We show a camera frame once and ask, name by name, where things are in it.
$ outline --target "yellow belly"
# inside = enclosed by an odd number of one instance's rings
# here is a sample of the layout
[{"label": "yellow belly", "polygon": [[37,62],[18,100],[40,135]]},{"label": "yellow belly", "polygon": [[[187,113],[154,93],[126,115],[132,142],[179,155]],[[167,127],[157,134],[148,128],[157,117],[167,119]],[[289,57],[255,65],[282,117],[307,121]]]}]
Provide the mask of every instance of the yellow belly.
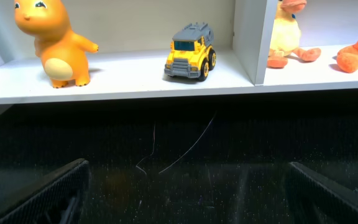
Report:
[{"label": "yellow belly", "polygon": [[54,80],[70,80],[73,76],[73,69],[63,60],[51,58],[45,62],[45,73]]},{"label": "yellow belly", "polygon": [[285,56],[287,56],[299,47],[300,39],[301,30],[296,20],[275,19],[269,54],[275,50],[279,50],[283,51]]}]

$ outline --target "yellow toy truck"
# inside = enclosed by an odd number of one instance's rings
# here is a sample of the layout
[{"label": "yellow toy truck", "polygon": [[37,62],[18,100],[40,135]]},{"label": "yellow toy truck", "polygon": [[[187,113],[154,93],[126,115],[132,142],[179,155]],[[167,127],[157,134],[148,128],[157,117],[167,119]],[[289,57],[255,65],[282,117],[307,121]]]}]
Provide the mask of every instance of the yellow toy truck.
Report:
[{"label": "yellow toy truck", "polygon": [[213,42],[214,33],[208,24],[187,25],[172,38],[165,74],[170,77],[206,80],[209,71],[212,71],[216,64]]}]

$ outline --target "truck windshield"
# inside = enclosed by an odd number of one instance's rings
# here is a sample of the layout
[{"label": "truck windshield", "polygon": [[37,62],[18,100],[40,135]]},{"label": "truck windshield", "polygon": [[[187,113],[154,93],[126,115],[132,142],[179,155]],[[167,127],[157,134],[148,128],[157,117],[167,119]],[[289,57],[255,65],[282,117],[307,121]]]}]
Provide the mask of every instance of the truck windshield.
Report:
[{"label": "truck windshield", "polygon": [[175,41],[175,50],[194,51],[194,42]]}]

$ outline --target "toy eye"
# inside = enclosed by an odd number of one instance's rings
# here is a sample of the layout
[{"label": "toy eye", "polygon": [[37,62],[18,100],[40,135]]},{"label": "toy eye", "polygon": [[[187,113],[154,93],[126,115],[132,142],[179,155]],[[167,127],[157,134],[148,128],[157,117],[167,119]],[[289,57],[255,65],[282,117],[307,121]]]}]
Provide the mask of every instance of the toy eye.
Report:
[{"label": "toy eye", "polygon": [[43,3],[42,1],[35,3],[35,6],[47,8],[47,5],[45,5],[45,3]]}]

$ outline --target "yellow plush toy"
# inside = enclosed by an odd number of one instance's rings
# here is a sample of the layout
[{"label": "yellow plush toy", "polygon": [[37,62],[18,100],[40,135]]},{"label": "yellow plush toy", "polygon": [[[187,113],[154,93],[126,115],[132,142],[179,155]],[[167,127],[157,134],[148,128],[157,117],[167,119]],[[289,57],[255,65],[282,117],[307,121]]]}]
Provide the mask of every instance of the yellow plush toy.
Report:
[{"label": "yellow plush toy", "polygon": [[306,62],[314,62],[320,57],[320,49],[303,50],[299,48],[301,30],[298,27],[295,14],[302,11],[306,4],[306,0],[278,0],[267,60],[268,67],[284,68],[288,63],[286,56],[291,53]]}]

